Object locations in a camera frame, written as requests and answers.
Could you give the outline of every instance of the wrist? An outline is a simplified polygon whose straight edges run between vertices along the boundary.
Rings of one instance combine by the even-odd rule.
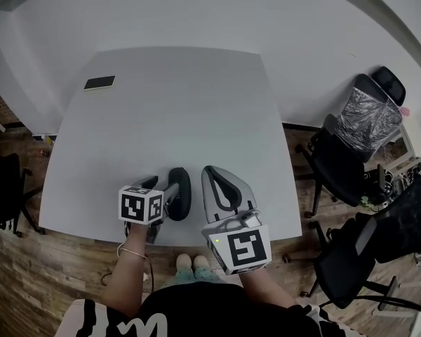
[[[144,254],[147,231],[148,226],[133,223],[123,246],[131,251]]]

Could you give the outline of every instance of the pink object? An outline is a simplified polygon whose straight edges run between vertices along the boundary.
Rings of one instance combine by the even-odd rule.
[[[410,110],[407,107],[401,107],[400,108],[402,115],[409,117],[410,116]]]

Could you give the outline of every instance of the smartphone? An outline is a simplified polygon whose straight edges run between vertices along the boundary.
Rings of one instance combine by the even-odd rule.
[[[89,79],[84,86],[84,90],[95,90],[96,88],[111,87],[114,84],[115,76],[96,77]]]

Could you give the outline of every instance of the white cube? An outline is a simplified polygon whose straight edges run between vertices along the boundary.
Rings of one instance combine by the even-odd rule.
[[[272,261],[267,225],[210,234],[208,246],[226,275],[256,270]]]
[[[149,225],[162,218],[163,192],[125,186],[119,190],[119,220]]]

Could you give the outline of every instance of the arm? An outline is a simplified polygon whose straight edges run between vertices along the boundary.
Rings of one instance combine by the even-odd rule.
[[[148,226],[133,223],[124,247],[145,255],[147,230]],[[142,304],[144,261],[139,256],[120,250],[120,258],[101,296],[103,305],[114,308],[128,317],[139,312]]]
[[[265,268],[239,275],[248,297],[261,303],[289,308],[297,303],[268,274]]]

